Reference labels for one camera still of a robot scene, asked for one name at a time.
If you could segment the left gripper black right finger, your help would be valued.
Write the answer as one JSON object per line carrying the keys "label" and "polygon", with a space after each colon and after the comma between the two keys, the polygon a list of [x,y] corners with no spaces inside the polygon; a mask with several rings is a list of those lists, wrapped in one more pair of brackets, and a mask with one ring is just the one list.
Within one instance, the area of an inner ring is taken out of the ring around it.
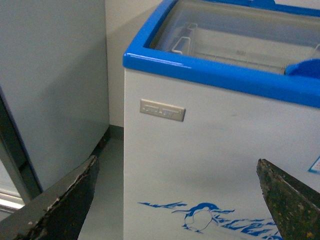
{"label": "left gripper black right finger", "polygon": [[266,159],[256,166],[262,195],[284,240],[320,238],[320,193]]}

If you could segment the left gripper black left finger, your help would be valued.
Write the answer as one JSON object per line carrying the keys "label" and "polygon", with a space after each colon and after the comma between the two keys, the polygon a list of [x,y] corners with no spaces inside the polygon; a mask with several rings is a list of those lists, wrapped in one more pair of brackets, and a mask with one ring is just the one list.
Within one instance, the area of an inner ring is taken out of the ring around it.
{"label": "left gripper black left finger", "polygon": [[0,222],[2,240],[76,240],[91,207],[99,161],[79,167]]}

